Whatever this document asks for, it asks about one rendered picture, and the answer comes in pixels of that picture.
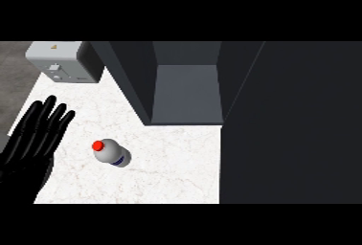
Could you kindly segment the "grey toaster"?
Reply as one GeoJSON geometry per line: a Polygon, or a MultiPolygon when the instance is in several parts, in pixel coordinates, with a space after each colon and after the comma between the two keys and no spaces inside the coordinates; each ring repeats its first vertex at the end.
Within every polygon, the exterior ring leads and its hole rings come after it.
{"type": "Polygon", "coordinates": [[[34,41],[25,58],[55,82],[101,80],[105,65],[87,41],[34,41]]]}

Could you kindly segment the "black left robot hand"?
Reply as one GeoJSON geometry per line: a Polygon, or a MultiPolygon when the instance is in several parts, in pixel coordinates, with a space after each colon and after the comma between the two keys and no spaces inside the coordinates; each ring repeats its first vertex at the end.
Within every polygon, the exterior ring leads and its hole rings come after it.
{"type": "Polygon", "coordinates": [[[55,107],[56,96],[36,100],[0,153],[0,206],[33,204],[49,179],[58,149],[75,111],[55,107]]]}

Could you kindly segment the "white bottle with red cap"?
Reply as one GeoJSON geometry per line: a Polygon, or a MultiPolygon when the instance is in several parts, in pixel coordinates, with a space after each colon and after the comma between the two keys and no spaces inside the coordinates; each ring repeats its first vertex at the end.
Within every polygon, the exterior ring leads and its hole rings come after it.
{"type": "Polygon", "coordinates": [[[130,151],[112,139],[95,141],[92,144],[93,155],[101,163],[115,167],[126,167],[132,161],[130,151]]]}

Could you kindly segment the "dark grey cabinet door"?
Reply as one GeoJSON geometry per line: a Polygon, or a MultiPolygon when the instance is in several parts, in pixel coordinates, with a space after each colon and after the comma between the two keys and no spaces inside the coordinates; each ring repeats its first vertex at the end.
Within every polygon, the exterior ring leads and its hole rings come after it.
{"type": "Polygon", "coordinates": [[[220,202],[362,203],[362,42],[268,42],[220,136],[220,202]]]}

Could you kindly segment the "dark grey cabinet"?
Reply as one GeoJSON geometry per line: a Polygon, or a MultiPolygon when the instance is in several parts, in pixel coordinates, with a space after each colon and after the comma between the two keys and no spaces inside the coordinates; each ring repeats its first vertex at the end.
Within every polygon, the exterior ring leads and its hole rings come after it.
{"type": "Polygon", "coordinates": [[[222,125],[260,41],[95,41],[145,125],[222,125]]]}

